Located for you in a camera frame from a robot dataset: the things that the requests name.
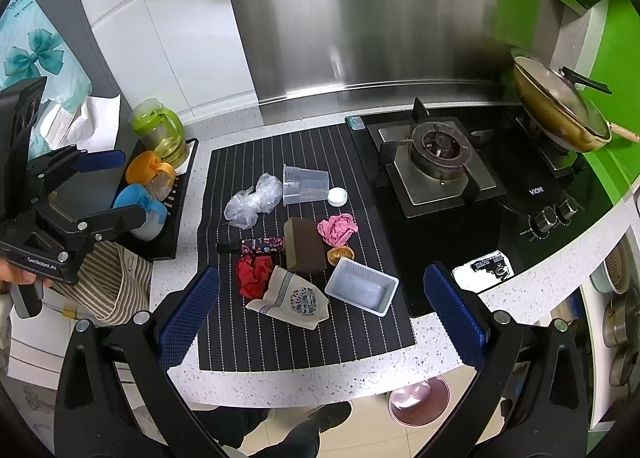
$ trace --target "teal bow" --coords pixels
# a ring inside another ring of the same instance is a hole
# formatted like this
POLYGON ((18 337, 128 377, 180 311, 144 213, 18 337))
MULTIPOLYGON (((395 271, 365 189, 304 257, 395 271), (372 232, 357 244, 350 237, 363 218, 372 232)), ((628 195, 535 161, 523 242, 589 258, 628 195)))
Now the teal bow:
POLYGON ((30 54, 27 50, 13 46, 9 55, 4 60, 4 75, 7 79, 4 87, 7 88, 19 80, 40 76, 36 67, 39 61, 43 70, 58 75, 62 70, 62 57, 65 54, 62 50, 54 50, 56 46, 62 44, 62 37, 59 34, 51 34, 43 28, 38 28, 29 32, 29 47, 33 51, 30 54))

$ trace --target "striped cloth bag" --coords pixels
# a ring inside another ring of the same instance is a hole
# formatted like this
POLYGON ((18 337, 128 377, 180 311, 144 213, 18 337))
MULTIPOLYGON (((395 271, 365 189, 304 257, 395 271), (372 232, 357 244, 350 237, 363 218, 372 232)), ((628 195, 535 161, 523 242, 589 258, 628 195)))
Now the striped cloth bag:
POLYGON ((53 282, 53 290, 110 325, 149 309, 152 264, 111 241, 96 243, 78 271, 78 284, 53 282))

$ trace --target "human hand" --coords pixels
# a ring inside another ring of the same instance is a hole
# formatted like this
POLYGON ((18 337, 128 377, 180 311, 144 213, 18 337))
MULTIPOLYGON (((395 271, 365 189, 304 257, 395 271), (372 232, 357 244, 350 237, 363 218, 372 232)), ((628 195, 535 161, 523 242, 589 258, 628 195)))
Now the human hand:
MULTIPOLYGON (((33 284, 35 280, 36 275, 34 273, 17 268, 4 257, 0 257, 0 281, 15 284, 33 284)), ((51 280, 45 279, 44 286, 51 286, 51 280)))

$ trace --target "blue gripper pad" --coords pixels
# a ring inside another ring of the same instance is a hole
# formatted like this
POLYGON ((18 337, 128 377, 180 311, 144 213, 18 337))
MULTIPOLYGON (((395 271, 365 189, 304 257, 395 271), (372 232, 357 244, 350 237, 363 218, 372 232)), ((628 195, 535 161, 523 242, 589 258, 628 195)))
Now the blue gripper pad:
POLYGON ((424 271, 424 294, 464 362, 480 370, 486 362, 487 333, 465 301, 460 287, 437 264, 424 271))
POLYGON ((158 333, 158 361, 163 371, 182 363, 219 294, 218 271, 207 266, 184 290, 172 292, 160 303, 154 314, 172 307, 158 333))
POLYGON ((122 167, 125 161, 124 152, 118 150, 84 153, 75 161, 73 168, 79 173, 92 173, 122 167))

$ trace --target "stainless steel backsplash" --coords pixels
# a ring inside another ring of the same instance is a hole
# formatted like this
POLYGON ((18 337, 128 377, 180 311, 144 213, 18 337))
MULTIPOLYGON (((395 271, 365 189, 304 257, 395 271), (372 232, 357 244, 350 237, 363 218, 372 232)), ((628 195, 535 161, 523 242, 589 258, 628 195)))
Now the stainless steel backsplash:
POLYGON ((510 46, 549 61, 564 9, 559 0, 231 2, 267 123, 414 96, 497 100, 510 46))

